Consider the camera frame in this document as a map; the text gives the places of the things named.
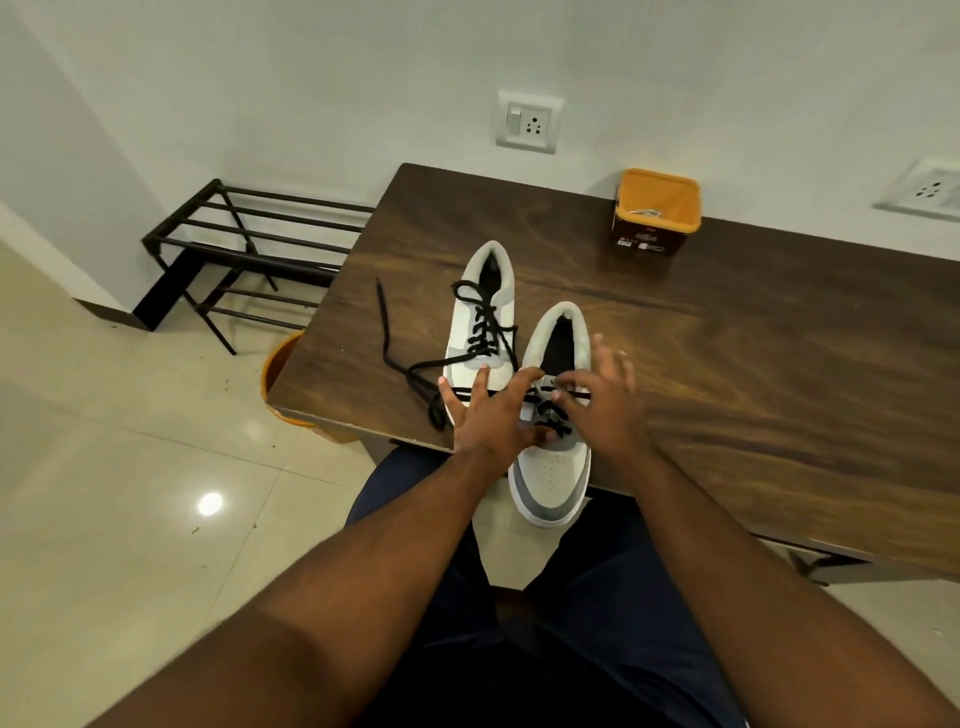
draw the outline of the electrical outlet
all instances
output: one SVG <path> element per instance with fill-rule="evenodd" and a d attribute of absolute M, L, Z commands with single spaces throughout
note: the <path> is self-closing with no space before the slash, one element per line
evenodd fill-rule
<path fill-rule="evenodd" d="M 554 154 L 563 108 L 563 99 L 500 91 L 494 115 L 496 143 Z"/>
<path fill-rule="evenodd" d="M 960 161 L 919 159 L 874 207 L 960 222 Z"/>

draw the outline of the brown wooden tabletop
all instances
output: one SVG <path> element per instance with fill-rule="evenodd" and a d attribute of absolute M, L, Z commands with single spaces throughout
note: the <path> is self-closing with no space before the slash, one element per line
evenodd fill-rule
<path fill-rule="evenodd" d="M 381 359 L 375 279 L 394 359 L 442 358 L 450 284 L 498 240 L 518 357 L 578 304 L 635 362 L 657 441 L 754 532 L 960 579 L 960 263 L 712 219 L 665 258 L 613 246 L 612 210 L 403 165 L 270 403 L 449 448 Z M 602 463 L 591 482 L 618 488 Z"/>

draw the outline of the sneaker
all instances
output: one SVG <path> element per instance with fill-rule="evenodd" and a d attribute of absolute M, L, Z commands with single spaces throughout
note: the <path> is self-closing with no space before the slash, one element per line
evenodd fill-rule
<path fill-rule="evenodd" d="M 523 366 L 540 367 L 544 374 L 534 383 L 536 394 L 523 404 L 520 419 L 553 427 L 560 437 L 549 445 L 524 450 L 507 476 L 523 518 L 552 528 L 577 515 L 590 475 L 590 448 L 550 399 L 557 375 L 590 368 L 587 323 L 576 303 L 557 303 L 543 314 L 523 355 Z"/>
<path fill-rule="evenodd" d="M 491 392 L 507 386 L 516 370 L 514 266 L 504 247 L 495 240 L 481 246 L 453 284 L 453 295 L 444 376 L 469 405 L 470 388 L 484 364 L 490 365 Z"/>

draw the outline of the black metal rack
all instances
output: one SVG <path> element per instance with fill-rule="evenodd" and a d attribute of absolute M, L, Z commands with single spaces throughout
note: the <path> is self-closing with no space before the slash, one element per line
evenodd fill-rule
<path fill-rule="evenodd" d="M 163 269 L 164 273 L 170 272 L 171 266 L 167 264 L 160 254 L 162 245 L 173 245 L 192 252 L 199 257 L 201 261 L 201 267 L 206 263 L 216 263 L 220 265 L 227 265 L 229 267 L 230 270 L 228 273 L 223 277 L 223 279 L 221 279 L 221 281 L 214 287 L 214 289 L 203 301 L 198 302 L 196 299 L 194 299 L 194 297 L 186 290 L 185 285 L 183 286 L 182 295 L 184 298 L 186 298 L 193 310 L 197 312 L 197 315 L 200 316 L 206 325 L 210 327 L 210 330 L 213 331 L 213 333 L 217 336 L 217 338 L 220 340 L 220 343 L 227 348 L 227 351 L 233 355 L 236 355 L 236 350 L 230 345 L 223 333 L 221 333 L 221 331 L 210 319 L 210 313 L 220 313 L 226 316 L 256 321 L 261 324 L 272 324 L 274 326 L 293 328 L 297 330 L 302 330 L 303 326 L 288 321 L 280 321 L 279 319 L 271 319 L 266 316 L 254 316 L 243 311 L 234 311 L 228 308 L 223 308 L 219 306 L 218 303 L 220 302 L 221 298 L 224 297 L 224 295 L 236 294 L 251 298 L 266 299 L 268 301 L 292 303 L 316 308 L 317 304 L 314 302 L 278 295 L 277 291 L 279 289 L 277 288 L 276 281 L 274 279 L 295 280 L 298 282 L 327 288 L 329 287 L 330 283 L 333 282 L 333 279 L 336 277 L 341 268 L 341 265 L 337 263 L 322 263 L 298 258 L 281 257 L 277 255 L 264 255 L 257 250 L 256 244 L 253 242 L 254 239 L 287 243 L 290 245 L 297 245 L 304 248 L 312 248 L 314 250 L 328 251 L 343 255 L 347 255 L 350 252 L 350 248 L 345 248 L 343 246 L 329 245 L 327 243 L 321 243 L 314 240 L 303 240 L 300 238 L 291 237 L 288 235 L 278 235 L 271 232 L 250 230 L 243 224 L 241 215 L 250 215 L 253 217 L 280 220 L 283 222 L 330 228 L 339 231 L 360 232 L 363 230 L 363 228 L 356 225 L 347 225 L 344 223 L 301 217 L 298 215 L 288 215 L 286 213 L 257 209 L 255 207 L 238 206 L 233 203 L 233 200 L 230 198 L 230 194 L 265 200 L 276 200 L 286 203 L 297 203 L 306 206 L 323 207 L 333 210 L 343 210 L 346 212 L 359 212 L 363 214 L 373 213 L 374 207 L 330 202 L 329 200 L 316 200 L 310 197 L 284 195 L 275 192 L 248 189 L 246 187 L 234 187 L 224 184 L 220 180 L 211 180 L 204 186 L 203 189 L 187 200 L 187 202 L 180 206 L 180 208 L 177 209 L 172 215 L 167 217 L 162 223 L 147 233 L 147 235 L 143 238 L 143 245 L 146 247 L 147 252 L 150 253 L 154 260 L 156 260 L 160 268 Z M 210 201 L 211 198 L 217 195 L 219 195 L 223 200 L 222 203 Z M 194 215 L 198 210 L 204 208 L 228 212 L 230 217 L 233 219 L 233 222 L 236 223 L 236 227 L 220 225 L 218 223 L 210 223 L 204 220 L 191 219 L 191 215 Z M 217 245 L 209 245 L 207 243 L 198 243 L 192 240 L 178 240 L 172 238 L 171 235 L 180 226 L 201 228 L 218 232 L 229 232 L 239 235 L 243 238 L 244 250 L 241 252 Z M 254 272 L 264 275 L 267 279 L 267 282 L 269 282 L 270 286 L 273 288 L 274 293 L 262 293 L 260 291 L 251 291 L 248 289 L 235 287 L 234 283 L 236 283 L 240 276 L 246 272 Z"/>

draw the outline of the black shoelace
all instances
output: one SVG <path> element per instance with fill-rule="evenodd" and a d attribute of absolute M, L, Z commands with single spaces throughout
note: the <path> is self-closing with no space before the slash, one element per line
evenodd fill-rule
<path fill-rule="evenodd" d="M 478 298 L 471 299 L 462 295 L 460 289 L 464 287 L 471 289 L 477 294 Z M 390 357 L 390 316 L 387 313 L 387 298 L 383 292 L 383 284 L 380 282 L 380 279 L 376 280 L 376 297 L 380 304 L 380 323 L 383 325 L 383 363 L 395 372 L 400 372 L 404 378 L 406 378 L 407 384 L 414 393 L 426 402 L 427 418 L 430 420 L 430 424 L 438 430 L 443 430 L 448 422 L 444 401 L 440 396 L 440 388 L 436 382 L 430 381 L 425 376 L 418 374 L 419 370 L 445 367 L 447 364 L 470 361 L 477 356 L 498 354 L 500 353 L 501 342 L 507 354 L 510 356 L 510 363 L 513 364 L 514 371 L 518 372 L 520 369 L 516 361 L 514 348 L 510 346 L 510 342 L 507 340 L 507 333 L 512 332 L 516 334 L 517 327 L 502 327 L 499 324 L 496 320 L 496 306 L 491 304 L 491 294 L 487 293 L 471 280 L 458 280 L 451 288 L 453 288 L 455 298 L 464 303 L 475 305 L 479 309 L 477 323 L 473 325 L 471 332 L 473 335 L 467 339 L 467 352 L 459 356 L 451 356 L 447 359 L 431 359 L 418 362 L 409 367 L 404 367 Z M 540 391 L 552 392 L 554 389 L 556 389 L 556 387 L 546 386 L 541 387 Z M 488 392 L 491 397 L 496 394 L 494 390 L 488 390 Z M 460 401 L 470 400 L 470 389 L 468 387 L 453 387 L 453 393 Z M 570 394 L 580 399 L 589 399 L 589 394 L 583 392 L 571 392 Z M 524 401 L 534 404 L 537 409 L 537 414 L 543 418 L 540 422 L 535 423 L 536 425 L 551 427 L 560 437 L 572 432 L 572 429 L 568 425 L 563 424 L 563 422 L 566 422 L 568 419 L 566 413 L 554 404 L 553 401 L 541 397 L 535 389 L 530 389 L 527 392 Z M 554 413 L 559 420 L 550 419 L 549 413 L 551 412 Z"/>

